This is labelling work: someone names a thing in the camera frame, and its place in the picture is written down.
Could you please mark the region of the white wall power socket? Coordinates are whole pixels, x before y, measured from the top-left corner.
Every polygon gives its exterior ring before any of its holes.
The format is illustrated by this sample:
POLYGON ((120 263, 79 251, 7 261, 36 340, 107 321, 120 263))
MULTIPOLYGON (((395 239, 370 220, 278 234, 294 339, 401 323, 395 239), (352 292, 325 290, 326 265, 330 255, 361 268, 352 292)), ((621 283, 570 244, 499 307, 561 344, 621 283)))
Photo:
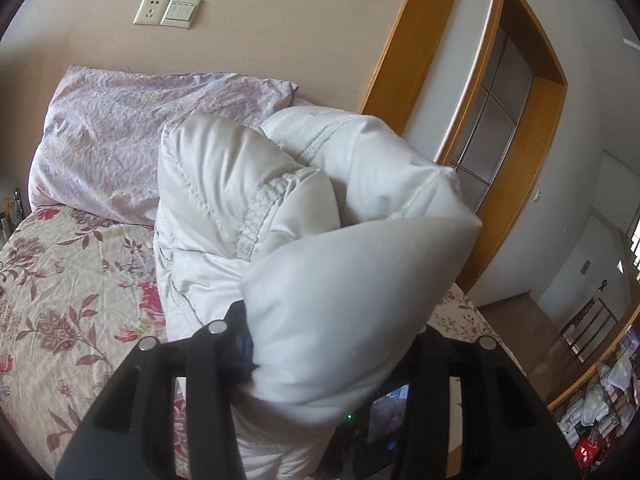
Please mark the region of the white wall power socket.
POLYGON ((170 0, 141 0, 134 16, 135 25, 156 26, 160 24, 170 0))

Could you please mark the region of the floral bed sheet mattress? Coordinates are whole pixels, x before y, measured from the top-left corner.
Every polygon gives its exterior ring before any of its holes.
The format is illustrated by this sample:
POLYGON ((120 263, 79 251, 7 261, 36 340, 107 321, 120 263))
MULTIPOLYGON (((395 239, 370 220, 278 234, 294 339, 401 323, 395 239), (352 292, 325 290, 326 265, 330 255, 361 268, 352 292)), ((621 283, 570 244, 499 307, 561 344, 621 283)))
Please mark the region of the floral bed sheet mattress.
POLYGON ((153 230, 69 206, 1 249, 1 409, 46 474, 141 338, 166 338, 153 230))

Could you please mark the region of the left lilac floral pillow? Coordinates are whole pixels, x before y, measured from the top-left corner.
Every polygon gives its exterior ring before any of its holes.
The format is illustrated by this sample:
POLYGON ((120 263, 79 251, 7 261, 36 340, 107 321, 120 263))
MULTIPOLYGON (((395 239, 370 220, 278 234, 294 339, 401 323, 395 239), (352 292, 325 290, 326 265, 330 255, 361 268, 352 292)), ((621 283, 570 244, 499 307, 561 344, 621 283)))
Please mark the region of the left lilac floral pillow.
POLYGON ((29 169, 29 205, 151 224, 165 127, 204 112, 258 128, 291 106, 297 89, 293 81, 229 72, 143 75, 72 65, 44 118, 29 169))

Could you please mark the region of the dark wooden chair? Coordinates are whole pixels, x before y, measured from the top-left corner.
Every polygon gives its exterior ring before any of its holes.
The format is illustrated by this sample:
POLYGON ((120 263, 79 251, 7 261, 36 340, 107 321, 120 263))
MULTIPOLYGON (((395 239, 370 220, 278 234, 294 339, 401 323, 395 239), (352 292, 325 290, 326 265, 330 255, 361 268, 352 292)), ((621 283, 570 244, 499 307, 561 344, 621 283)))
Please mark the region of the dark wooden chair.
POLYGON ((563 326, 561 339, 579 364, 588 361, 618 322, 617 316, 603 299, 608 281, 603 280, 592 297, 563 326))

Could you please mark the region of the white puffy down jacket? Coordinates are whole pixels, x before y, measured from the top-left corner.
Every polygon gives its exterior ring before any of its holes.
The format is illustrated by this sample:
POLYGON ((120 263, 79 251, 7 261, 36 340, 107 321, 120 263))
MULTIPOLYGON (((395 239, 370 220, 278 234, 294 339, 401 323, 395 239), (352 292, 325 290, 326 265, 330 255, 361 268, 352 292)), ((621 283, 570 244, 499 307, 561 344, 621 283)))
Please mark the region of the white puffy down jacket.
POLYGON ((303 479, 399 363, 480 232, 454 170, 381 119, 318 106, 160 136, 156 280, 177 340, 243 301, 255 370, 232 402, 251 479, 303 479))

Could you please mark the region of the wooden headboard panel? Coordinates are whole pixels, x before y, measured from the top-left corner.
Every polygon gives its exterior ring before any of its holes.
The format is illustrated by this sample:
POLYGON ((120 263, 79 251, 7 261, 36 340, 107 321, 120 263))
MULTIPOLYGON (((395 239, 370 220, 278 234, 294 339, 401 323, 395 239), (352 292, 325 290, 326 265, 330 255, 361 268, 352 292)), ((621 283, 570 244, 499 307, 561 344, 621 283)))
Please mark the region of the wooden headboard panel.
POLYGON ((454 0, 404 0, 359 113, 403 134, 434 62, 454 0))

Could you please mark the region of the white wall light switch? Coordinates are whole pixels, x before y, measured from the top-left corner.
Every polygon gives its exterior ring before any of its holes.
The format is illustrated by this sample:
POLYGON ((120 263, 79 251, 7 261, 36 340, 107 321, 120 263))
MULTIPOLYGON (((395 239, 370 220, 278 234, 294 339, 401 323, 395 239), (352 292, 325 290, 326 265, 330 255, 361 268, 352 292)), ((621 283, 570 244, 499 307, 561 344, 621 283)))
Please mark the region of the white wall light switch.
POLYGON ((160 24, 189 29, 202 0, 169 0, 160 24))

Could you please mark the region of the cluttered wooden shelf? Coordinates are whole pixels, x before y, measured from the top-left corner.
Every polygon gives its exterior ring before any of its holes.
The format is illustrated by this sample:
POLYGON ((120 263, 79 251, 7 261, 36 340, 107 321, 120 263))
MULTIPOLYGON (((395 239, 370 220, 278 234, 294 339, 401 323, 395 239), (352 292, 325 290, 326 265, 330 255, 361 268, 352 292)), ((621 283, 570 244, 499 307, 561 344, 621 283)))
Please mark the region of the cluttered wooden shelf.
MULTIPOLYGON (((563 347, 570 352, 568 345, 563 347)), ((583 479, 639 477, 639 308, 631 307, 549 403, 583 479)))

